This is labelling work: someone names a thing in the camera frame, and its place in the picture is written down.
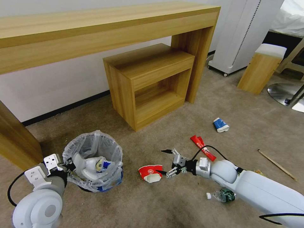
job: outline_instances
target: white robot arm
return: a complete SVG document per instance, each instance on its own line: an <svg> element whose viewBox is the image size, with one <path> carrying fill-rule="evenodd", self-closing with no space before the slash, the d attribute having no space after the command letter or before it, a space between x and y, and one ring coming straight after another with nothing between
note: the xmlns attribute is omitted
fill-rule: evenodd
<svg viewBox="0 0 304 228"><path fill-rule="evenodd" d="M191 172L212 179L262 211L265 215L260 218L286 227L304 227L304 196L299 192L255 172L243 170L228 160L217 161L211 166L207 158L195 160L194 156L187 160L175 149L162 151L174 154L172 169L169 172L158 170L167 178L180 172Z"/></svg>
<svg viewBox="0 0 304 228"><path fill-rule="evenodd" d="M17 205L10 197L9 201L16 208L13 213L15 228L56 228L61 221L62 196L67 183L67 174L75 169L72 160L61 163L57 154L45 157L44 164L24 172L34 186L33 192L24 197Z"/></svg>

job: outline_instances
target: green bottle label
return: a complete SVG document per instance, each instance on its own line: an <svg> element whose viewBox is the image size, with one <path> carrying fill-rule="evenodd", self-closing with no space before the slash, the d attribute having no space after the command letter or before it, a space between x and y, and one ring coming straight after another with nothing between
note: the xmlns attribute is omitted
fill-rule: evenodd
<svg viewBox="0 0 304 228"><path fill-rule="evenodd" d="M227 188L222 188L220 191L226 197L226 203L235 200L235 195L234 195L233 191L231 191Z"/></svg>

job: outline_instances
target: black cable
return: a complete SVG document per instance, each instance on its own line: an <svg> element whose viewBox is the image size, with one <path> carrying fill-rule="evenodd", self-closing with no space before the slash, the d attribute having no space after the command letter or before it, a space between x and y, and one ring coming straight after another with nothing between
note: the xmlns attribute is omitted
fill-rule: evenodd
<svg viewBox="0 0 304 228"><path fill-rule="evenodd" d="M193 161L193 160L195 159L195 157L199 154L199 152L200 152L200 151L203 151L203 149L204 149L205 147L211 147L212 149L216 150L216 151L217 151L225 160L229 161L227 158L225 158L224 155L222 155L221 152L218 151L218 149L216 149L216 148L213 147L213 146L209 146L209 145L205 145L205 146L203 146L202 148L200 148L200 149L198 150L198 152L196 152L196 154L194 155L194 157L191 159L191 161Z"/></svg>
<svg viewBox="0 0 304 228"><path fill-rule="evenodd" d="M9 188L7 190L7 198L9 200L9 202L13 205L13 206L17 206L17 204L15 204L15 202L12 200L12 198L10 197L10 190L12 189L12 186L14 185L14 183L24 174L24 172L20 173L19 176L17 176L13 182L9 185Z"/></svg>
<svg viewBox="0 0 304 228"><path fill-rule="evenodd" d="M276 217L276 216L304 216L304 214L299 214L299 213L279 213L279 214L267 214L267 215L260 215L259 218L266 220L268 222L277 224L277 225L282 225L281 223L271 221L270 219L267 219L266 217Z"/></svg>

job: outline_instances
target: red packet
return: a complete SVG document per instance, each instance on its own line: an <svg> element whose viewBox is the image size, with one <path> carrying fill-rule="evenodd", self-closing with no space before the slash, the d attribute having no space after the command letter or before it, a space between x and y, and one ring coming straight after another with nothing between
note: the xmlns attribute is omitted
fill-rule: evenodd
<svg viewBox="0 0 304 228"><path fill-rule="evenodd" d="M197 145L198 148L202 148L205 145L202 137L196 137L196 135L194 135L190 139ZM210 151L206 149L203 149L202 151L211 161L216 159L216 156L214 156Z"/></svg>

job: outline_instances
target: bottle cap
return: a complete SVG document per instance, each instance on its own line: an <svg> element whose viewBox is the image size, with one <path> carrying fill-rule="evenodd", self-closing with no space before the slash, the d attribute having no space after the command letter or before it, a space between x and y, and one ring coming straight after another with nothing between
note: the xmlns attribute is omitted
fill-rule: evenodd
<svg viewBox="0 0 304 228"><path fill-rule="evenodd" d="M211 194L210 193L206 193L207 199L211 199Z"/></svg>

